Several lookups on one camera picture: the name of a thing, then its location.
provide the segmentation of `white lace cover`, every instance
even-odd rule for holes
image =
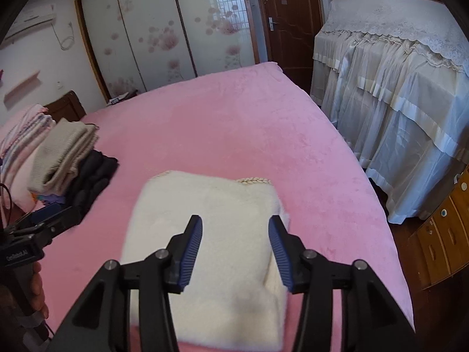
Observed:
[[[462,66],[469,76],[469,42],[443,4],[430,0],[333,0],[322,31],[342,30],[419,41]]]

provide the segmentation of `air conditioner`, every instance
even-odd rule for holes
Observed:
[[[24,35],[30,30],[52,24],[57,17],[53,11],[53,4],[38,6],[32,9],[23,9],[7,32],[4,41],[11,41],[19,34]]]

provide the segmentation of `white towel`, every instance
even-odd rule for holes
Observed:
[[[144,186],[127,230],[121,263],[165,248],[200,215],[203,236],[191,282],[170,295],[177,339],[238,351],[280,351],[286,289],[267,234],[269,218],[288,215],[268,183],[169,172]],[[131,297],[138,324],[138,295]]]

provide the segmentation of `wooden floor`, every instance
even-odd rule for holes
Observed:
[[[386,194],[374,183],[381,204]],[[422,290],[417,274],[414,248],[409,237],[423,224],[419,218],[407,218],[402,225],[389,224],[396,243],[400,264],[409,285],[414,308],[417,338],[425,352],[442,352],[469,310],[469,269],[466,268],[436,286]],[[469,351],[469,348],[455,351]]]

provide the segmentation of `wooden cabinet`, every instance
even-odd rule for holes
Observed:
[[[469,172],[466,169],[451,194],[417,230],[424,263],[423,287],[454,275],[469,264]]]
[[[434,284],[445,279],[450,274],[448,259],[433,219],[430,218],[417,230],[417,237],[424,252],[430,282]]]

